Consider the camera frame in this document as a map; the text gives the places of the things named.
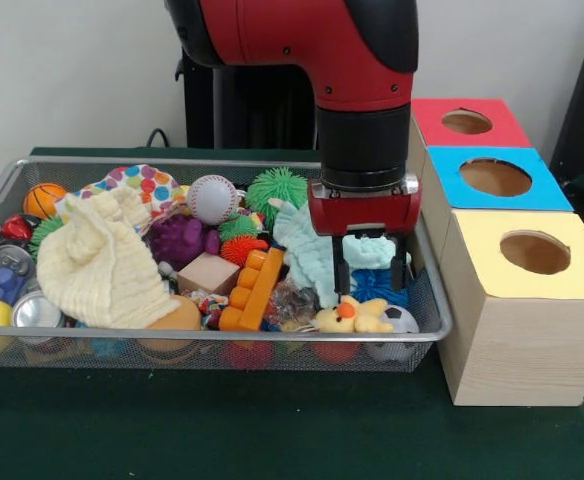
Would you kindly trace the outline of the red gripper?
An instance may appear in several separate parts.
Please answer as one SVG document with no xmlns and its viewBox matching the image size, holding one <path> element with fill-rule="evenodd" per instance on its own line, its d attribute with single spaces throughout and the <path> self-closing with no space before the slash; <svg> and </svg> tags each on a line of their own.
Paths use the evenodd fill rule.
<svg viewBox="0 0 584 480">
<path fill-rule="evenodd" d="M 308 208 L 315 232 L 332 236 L 334 291 L 350 293 L 350 268 L 343 251 L 343 237 L 360 232 L 392 235 L 395 254 L 391 260 L 392 288 L 406 283 L 406 240 L 413 231 L 421 208 L 421 184 L 402 180 L 390 190 L 347 192 L 328 188 L 320 180 L 308 183 Z"/>
</svg>

